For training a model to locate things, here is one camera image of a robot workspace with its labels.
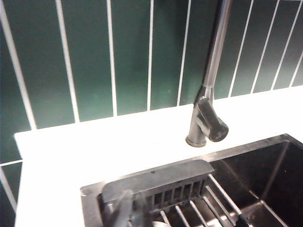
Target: backsplash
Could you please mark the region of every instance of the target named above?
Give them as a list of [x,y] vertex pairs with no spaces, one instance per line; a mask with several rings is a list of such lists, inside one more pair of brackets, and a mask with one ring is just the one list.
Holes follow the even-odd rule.
[[[1,1],[0,162],[21,159],[16,132],[193,103],[217,3]],[[301,8],[233,0],[215,98],[303,85]],[[1,167],[15,200],[20,170]]]

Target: faucet spout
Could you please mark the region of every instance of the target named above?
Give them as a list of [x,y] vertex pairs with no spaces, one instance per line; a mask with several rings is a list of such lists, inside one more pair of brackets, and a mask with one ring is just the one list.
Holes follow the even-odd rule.
[[214,111],[213,99],[214,83],[219,68],[231,4],[232,0],[221,0],[217,12],[207,68],[194,102],[189,134],[186,138],[186,142],[193,147],[203,147],[206,144],[206,137],[210,141],[219,142],[228,134],[227,125]]

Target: green tile backsplash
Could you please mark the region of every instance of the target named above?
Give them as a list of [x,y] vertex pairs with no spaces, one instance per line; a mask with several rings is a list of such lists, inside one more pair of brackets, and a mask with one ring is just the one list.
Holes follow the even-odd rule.
[[[303,48],[303,10],[300,10],[296,26],[290,39],[288,48],[285,53],[283,63],[279,72],[279,77],[276,80],[275,89],[285,88],[289,86],[292,79],[298,59]],[[298,73],[296,78],[299,78],[302,73]]]
[[64,0],[62,9],[80,121],[113,116],[106,1]]
[[[149,101],[151,110],[176,106],[180,75],[183,76],[180,104],[193,103],[205,72],[218,0],[3,2],[1,13],[5,10],[8,16],[17,50],[15,57],[20,61],[38,128],[74,123],[77,119],[75,108],[83,122],[113,116],[115,109],[117,115],[146,111]],[[56,7],[60,2],[70,62],[63,54]],[[276,4],[277,0],[233,0],[215,83],[215,98],[251,92]],[[111,17],[107,13],[109,5]],[[300,11],[274,89],[303,85],[301,6],[302,1],[279,1],[254,92],[271,89],[298,9]],[[185,37],[187,13],[190,17]],[[110,60],[111,41],[114,62]],[[69,63],[72,70],[72,78],[69,78],[74,83],[75,91],[68,80],[66,64]],[[149,66],[151,83],[148,81]],[[148,100],[149,85],[151,98]],[[21,95],[2,30],[0,86],[0,162],[3,164],[21,159],[13,135],[30,130],[30,124],[22,100],[24,90],[21,89]],[[76,97],[74,106],[71,97]],[[21,164],[2,166],[1,169],[17,200]],[[1,226],[13,226],[15,214],[2,185],[1,212],[1,217],[8,217],[8,220],[1,219]]]
[[118,115],[146,111],[150,3],[112,0]]
[[1,184],[0,187],[0,226],[1,227],[14,227],[15,224],[15,212],[9,202],[9,199]]
[[55,1],[4,5],[37,127],[74,123]]
[[279,3],[254,92],[270,90],[298,6],[299,1]]
[[1,30],[0,162],[20,159],[14,133],[30,130],[9,50]]
[[225,43],[214,86],[215,98],[225,98],[228,96],[249,8],[249,0],[238,0],[236,4],[235,2],[232,4]]
[[250,93],[275,6],[275,0],[254,0],[232,96]]
[[188,0],[155,0],[151,110],[177,105]]
[[192,0],[181,90],[181,105],[193,103],[206,68],[217,0]]

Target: faucet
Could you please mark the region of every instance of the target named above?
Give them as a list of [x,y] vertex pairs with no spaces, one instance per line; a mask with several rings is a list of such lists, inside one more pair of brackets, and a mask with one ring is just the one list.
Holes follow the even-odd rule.
[[203,147],[206,137],[210,141],[219,142],[228,134],[227,125],[217,116],[213,108],[214,83],[226,35],[232,0],[221,0],[216,15],[212,44],[208,53],[205,76],[198,95],[194,101],[194,109],[186,142],[193,147]]

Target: white countertop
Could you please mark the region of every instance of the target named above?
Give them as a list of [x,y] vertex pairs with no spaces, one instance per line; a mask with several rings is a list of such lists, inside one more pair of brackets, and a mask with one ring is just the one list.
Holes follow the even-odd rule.
[[303,141],[303,86],[214,101],[221,142],[185,142],[192,105],[15,134],[23,158],[16,227],[83,227],[80,187],[288,133]]

